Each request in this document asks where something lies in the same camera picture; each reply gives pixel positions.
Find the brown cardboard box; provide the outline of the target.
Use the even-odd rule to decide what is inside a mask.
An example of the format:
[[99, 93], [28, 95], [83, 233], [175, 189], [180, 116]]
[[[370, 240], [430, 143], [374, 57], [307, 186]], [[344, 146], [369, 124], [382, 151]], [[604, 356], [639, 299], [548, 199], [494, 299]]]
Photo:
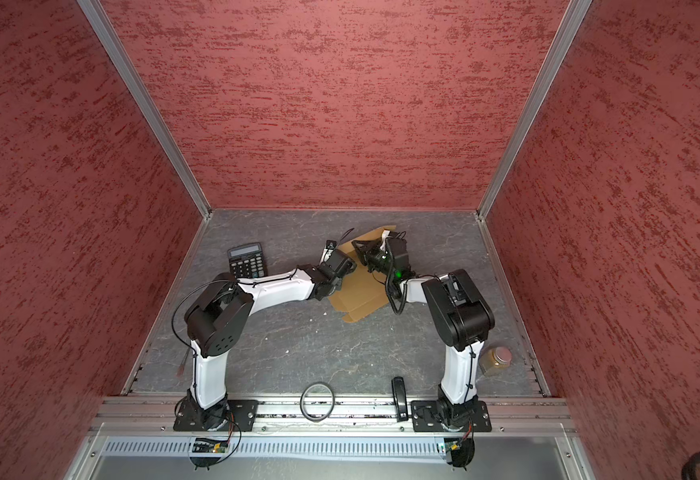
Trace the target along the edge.
[[340, 244], [338, 250], [356, 262], [356, 269], [342, 279], [341, 288], [329, 297], [332, 307], [343, 315], [342, 320], [346, 323], [356, 323], [389, 305], [384, 284], [379, 283], [385, 275], [370, 273], [360, 263], [351, 241]]

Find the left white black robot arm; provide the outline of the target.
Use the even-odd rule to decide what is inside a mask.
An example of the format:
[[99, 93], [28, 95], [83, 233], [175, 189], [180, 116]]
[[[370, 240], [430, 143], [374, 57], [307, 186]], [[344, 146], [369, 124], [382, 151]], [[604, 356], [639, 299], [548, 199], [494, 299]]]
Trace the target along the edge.
[[334, 250], [318, 265], [261, 279], [238, 279], [230, 273], [211, 281], [184, 315], [193, 351], [193, 380], [189, 396], [203, 411], [227, 398], [225, 375], [228, 352], [240, 339], [253, 314], [282, 304], [322, 300], [341, 288], [356, 262]]

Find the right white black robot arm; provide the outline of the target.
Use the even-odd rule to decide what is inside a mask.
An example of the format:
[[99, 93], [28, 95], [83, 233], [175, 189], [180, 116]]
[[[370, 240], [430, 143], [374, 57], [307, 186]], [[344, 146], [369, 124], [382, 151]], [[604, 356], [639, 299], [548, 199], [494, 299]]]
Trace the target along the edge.
[[494, 315], [470, 275], [457, 269], [444, 275], [418, 275], [410, 266], [406, 240], [390, 232], [377, 240], [353, 240], [367, 270], [385, 276], [384, 291], [393, 312], [425, 304], [446, 346], [436, 418], [449, 429], [467, 425], [478, 412], [479, 354], [495, 326]]

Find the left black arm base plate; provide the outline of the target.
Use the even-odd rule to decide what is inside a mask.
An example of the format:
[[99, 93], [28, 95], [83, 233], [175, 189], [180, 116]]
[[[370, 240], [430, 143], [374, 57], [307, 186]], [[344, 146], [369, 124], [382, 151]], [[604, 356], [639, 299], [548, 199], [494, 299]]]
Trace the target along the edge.
[[223, 399], [202, 409], [192, 396], [182, 398], [175, 408], [173, 430], [176, 432], [222, 432], [233, 428], [250, 432], [256, 419], [257, 400]]

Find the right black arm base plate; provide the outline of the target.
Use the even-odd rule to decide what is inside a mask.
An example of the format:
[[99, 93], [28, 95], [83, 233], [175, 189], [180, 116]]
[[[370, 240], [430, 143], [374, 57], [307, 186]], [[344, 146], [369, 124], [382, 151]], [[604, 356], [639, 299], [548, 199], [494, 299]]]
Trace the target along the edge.
[[410, 410], [413, 429], [418, 433], [465, 433], [469, 428], [475, 433], [492, 431], [487, 405], [476, 397], [459, 405], [446, 400], [412, 401]]

